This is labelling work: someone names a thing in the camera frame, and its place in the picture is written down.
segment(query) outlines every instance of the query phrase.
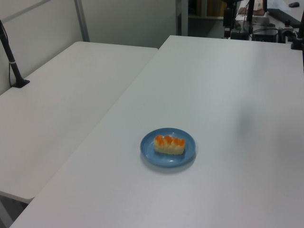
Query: keyboard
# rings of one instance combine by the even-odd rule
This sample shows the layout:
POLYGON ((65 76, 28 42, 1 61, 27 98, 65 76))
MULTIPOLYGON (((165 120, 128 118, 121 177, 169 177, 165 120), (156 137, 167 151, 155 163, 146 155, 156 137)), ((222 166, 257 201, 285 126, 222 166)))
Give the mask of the keyboard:
POLYGON ((288 15, 287 13, 281 11, 280 9, 267 9, 269 15, 276 18, 277 20, 285 23, 285 21, 290 20, 290 26, 293 28, 299 28, 300 23, 297 19, 293 18, 292 16, 288 15))

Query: tabletop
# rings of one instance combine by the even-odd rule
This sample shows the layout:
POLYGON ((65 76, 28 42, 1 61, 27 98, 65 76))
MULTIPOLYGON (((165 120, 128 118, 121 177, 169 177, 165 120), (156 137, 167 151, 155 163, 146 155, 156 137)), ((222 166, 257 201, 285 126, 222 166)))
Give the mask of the tabletop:
MULTIPOLYGON (((301 21, 302 14, 303 14, 303 11, 304 11, 304 0, 295 0, 295 1, 293 1, 293 0, 280 0, 279 2, 285 3, 285 5, 283 5, 284 6, 283 11, 285 13, 289 14, 290 16, 297 19, 298 21, 301 21), (295 1, 300 3, 299 7, 296 7, 296 8, 288 7, 289 3, 292 3, 292 2, 295 2, 295 1)), ((249 2, 249 0, 241 1, 240 8, 245 7, 248 2, 249 2)), ((284 23, 282 23, 282 22, 278 21, 277 19, 273 18, 268 13, 265 13, 264 17, 269 18, 269 23, 274 24, 277 29, 285 27, 284 23)), ((244 20, 244 15, 237 15, 236 20, 239 20, 239 21, 244 20)))
POLYGON ((170 36, 12 228, 302 227, 302 64, 288 45, 170 36), (163 127, 194 160, 141 155, 163 127))
POLYGON ((77 42, 0 96, 0 195, 29 203, 156 53, 77 42))

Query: blue plate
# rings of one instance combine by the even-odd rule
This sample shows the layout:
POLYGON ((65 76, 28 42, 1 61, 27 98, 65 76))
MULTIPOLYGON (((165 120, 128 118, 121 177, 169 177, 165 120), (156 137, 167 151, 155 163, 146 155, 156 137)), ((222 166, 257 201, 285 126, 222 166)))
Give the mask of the blue plate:
POLYGON ((161 128, 148 133, 141 142, 141 152, 154 165, 175 167, 189 162, 195 155, 195 142, 191 135, 176 128, 161 128), (157 135, 169 135, 185 140, 185 150, 181 155, 158 153, 154 150, 154 138, 157 135))

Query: gray wall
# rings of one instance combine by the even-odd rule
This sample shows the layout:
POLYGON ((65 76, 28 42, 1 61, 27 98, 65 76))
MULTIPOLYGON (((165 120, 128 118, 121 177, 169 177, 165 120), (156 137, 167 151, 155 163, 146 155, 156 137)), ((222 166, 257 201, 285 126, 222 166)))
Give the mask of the gray wall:
POLYGON ((159 48, 176 35, 176 0, 82 0, 91 42, 159 48))

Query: white partition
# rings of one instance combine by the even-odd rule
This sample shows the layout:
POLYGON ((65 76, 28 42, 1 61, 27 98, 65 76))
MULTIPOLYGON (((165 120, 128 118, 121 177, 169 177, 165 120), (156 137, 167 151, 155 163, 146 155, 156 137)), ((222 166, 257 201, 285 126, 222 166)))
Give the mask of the white partition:
POLYGON ((176 34, 176 0, 83 0, 91 42, 159 48, 176 34))
MULTIPOLYGON (((73 0, 47 1, 3 25, 22 77, 74 42, 82 41, 73 0)), ((9 62, 0 44, 0 94, 9 86, 9 62)))

